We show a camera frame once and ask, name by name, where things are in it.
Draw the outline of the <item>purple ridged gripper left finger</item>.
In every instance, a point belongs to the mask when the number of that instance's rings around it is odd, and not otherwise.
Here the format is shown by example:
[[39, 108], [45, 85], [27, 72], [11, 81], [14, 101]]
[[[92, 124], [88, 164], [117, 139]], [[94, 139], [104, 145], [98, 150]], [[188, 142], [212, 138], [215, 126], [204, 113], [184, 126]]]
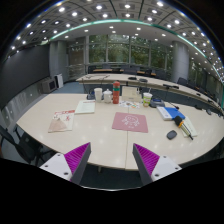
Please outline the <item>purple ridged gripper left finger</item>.
[[91, 143], [88, 142], [66, 154], [56, 153], [41, 169], [79, 185], [90, 154]]

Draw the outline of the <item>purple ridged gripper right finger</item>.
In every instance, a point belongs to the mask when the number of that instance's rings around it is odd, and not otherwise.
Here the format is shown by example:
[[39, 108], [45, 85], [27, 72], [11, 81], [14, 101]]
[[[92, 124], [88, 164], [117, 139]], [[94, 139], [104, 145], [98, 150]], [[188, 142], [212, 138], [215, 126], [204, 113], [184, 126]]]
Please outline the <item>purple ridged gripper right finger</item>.
[[181, 170], [181, 167], [168, 156], [159, 156], [136, 143], [133, 144], [133, 156], [143, 185]]

